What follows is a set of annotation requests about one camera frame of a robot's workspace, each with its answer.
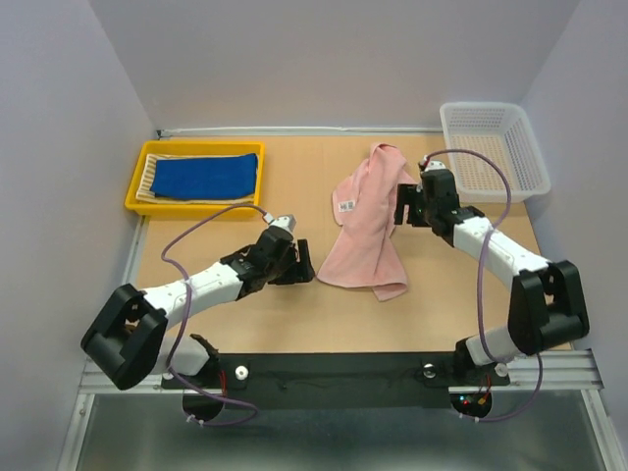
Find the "blue towel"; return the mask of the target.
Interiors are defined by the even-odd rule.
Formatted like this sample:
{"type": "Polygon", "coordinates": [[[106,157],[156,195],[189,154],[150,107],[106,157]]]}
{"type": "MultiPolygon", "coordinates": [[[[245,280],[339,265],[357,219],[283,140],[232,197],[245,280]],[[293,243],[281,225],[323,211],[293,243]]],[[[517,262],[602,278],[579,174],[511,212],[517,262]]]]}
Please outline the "blue towel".
{"type": "Polygon", "coordinates": [[[257,167],[254,153],[161,159],[150,190],[156,197],[181,201],[241,199],[255,192],[257,167]]]}

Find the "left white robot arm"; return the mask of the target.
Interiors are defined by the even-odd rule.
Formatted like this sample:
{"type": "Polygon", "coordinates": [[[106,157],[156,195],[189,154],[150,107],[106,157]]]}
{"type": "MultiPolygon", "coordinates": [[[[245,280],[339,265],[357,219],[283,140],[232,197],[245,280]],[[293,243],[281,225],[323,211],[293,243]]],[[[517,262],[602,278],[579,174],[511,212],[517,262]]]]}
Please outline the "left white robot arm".
{"type": "Polygon", "coordinates": [[[305,238],[277,226],[257,241],[192,276],[160,287],[116,288],[80,341],[86,355],[121,391],[166,370],[166,332],[214,306],[238,301],[266,285],[309,283],[315,271],[305,238]]]}

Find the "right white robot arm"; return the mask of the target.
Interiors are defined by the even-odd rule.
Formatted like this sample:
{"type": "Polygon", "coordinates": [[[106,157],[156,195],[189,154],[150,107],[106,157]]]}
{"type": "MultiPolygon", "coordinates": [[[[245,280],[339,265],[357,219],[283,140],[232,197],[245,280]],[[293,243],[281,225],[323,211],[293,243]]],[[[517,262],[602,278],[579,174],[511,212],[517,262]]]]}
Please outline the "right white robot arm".
{"type": "Polygon", "coordinates": [[[427,170],[419,183],[399,184],[393,220],[430,229],[477,260],[481,273],[492,273],[509,290],[506,324],[456,344],[451,371],[457,380],[473,383],[488,365],[538,354],[589,334],[577,267],[529,251],[500,232],[478,208],[461,206],[450,170],[427,170]]]}

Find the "pink towel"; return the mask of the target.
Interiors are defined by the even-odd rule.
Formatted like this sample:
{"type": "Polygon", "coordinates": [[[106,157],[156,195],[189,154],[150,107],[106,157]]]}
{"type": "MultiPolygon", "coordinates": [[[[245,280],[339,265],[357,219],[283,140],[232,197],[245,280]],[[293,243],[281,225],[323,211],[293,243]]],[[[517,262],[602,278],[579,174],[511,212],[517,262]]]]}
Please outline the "pink towel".
{"type": "Polygon", "coordinates": [[[380,301],[408,290],[408,280],[394,248],[397,186],[414,184],[406,159],[389,144],[375,144],[370,155],[332,193],[340,234],[318,270],[318,280],[340,288],[370,288],[380,301]]]}

